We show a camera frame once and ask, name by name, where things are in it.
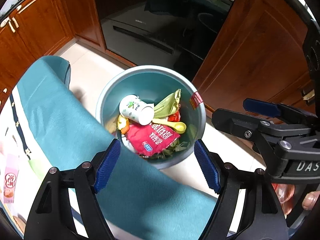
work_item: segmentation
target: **wooden cabinet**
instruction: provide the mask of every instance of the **wooden cabinet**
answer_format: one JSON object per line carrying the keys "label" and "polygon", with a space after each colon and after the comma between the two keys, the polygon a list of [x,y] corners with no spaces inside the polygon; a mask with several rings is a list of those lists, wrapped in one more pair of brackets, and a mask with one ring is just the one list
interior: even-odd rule
{"label": "wooden cabinet", "polygon": [[54,54],[72,39],[60,0],[25,0],[10,17],[36,59]]}
{"label": "wooden cabinet", "polygon": [[105,52],[106,45],[94,0],[62,0],[62,3],[75,37]]}
{"label": "wooden cabinet", "polygon": [[0,111],[18,80],[36,60],[12,24],[7,21],[0,28]]}
{"label": "wooden cabinet", "polygon": [[307,26],[284,0],[235,0],[193,84],[213,110],[245,112],[255,98],[309,111],[302,44]]}

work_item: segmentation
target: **teal cloth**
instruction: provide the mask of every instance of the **teal cloth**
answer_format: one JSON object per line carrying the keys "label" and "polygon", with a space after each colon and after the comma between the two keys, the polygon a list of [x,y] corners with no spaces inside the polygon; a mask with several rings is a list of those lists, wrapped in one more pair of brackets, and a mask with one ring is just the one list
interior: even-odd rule
{"label": "teal cloth", "polygon": [[[105,150],[114,138],[40,58],[18,83],[30,130],[53,166],[73,169]],[[198,239],[216,199],[170,179],[126,148],[105,189],[103,215],[142,239]]]}
{"label": "teal cloth", "polygon": [[71,68],[69,61],[57,56],[44,56],[36,61],[37,64],[49,65],[57,77],[69,88]]}

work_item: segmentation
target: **trash can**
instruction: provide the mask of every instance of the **trash can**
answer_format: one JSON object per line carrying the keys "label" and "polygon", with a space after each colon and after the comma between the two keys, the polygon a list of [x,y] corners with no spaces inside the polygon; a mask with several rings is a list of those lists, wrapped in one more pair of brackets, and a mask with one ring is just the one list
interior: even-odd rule
{"label": "trash can", "polygon": [[196,88],[179,73],[164,67],[139,66],[123,71],[114,77],[99,96],[95,118],[104,125],[119,115],[119,104],[127,95],[137,95],[146,103],[159,103],[167,95],[181,89],[180,115],[181,121],[187,125],[187,130],[181,134],[180,142],[189,142],[189,147],[175,152],[167,159],[148,160],[158,169],[175,165],[193,152],[194,142],[202,138],[205,127],[204,104],[200,103],[194,109],[190,103]]}

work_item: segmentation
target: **dark blue strap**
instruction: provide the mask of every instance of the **dark blue strap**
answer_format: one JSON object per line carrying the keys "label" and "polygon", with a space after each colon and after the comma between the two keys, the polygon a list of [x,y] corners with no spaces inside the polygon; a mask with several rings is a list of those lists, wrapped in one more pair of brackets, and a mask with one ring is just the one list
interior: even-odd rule
{"label": "dark blue strap", "polygon": [[[12,113],[13,113],[13,119],[14,119],[14,122],[16,123],[16,128],[17,128],[18,134],[19,134],[21,141],[22,141],[23,150],[24,150],[25,154],[27,155],[28,159],[30,160],[29,154],[31,153],[31,151],[29,150],[27,143],[26,143],[26,140],[24,138],[24,135],[23,135],[20,123],[19,123],[19,119],[18,119],[18,115],[17,115],[17,111],[16,111],[16,106],[15,106],[15,102],[13,100],[12,94],[10,95],[10,102],[11,102],[11,108],[12,108]],[[76,210],[74,210],[74,208],[72,208],[72,207],[71,207],[71,212],[72,212],[73,217],[77,221],[79,221],[80,224],[83,225],[81,215]]]}
{"label": "dark blue strap", "polygon": [[243,101],[243,108],[252,113],[261,114],[268,117],[281,116],[281,111],[276,104],[247,98]]}

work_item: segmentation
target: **red snack bag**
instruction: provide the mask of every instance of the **red snack bag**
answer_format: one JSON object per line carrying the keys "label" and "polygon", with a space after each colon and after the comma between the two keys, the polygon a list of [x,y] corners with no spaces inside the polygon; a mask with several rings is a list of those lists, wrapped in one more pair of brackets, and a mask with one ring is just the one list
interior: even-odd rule
{"label": "red snack bag", "polygon": [[168,122],[180,122],[179,110],[175,114],[169,115]]}
{"label": "red snack bag", "polygon": [[130,125],[127,139],[131,142],[138,154],[152,156],[166,149],[180,135],[170,127],[161,124],[150,123]]}

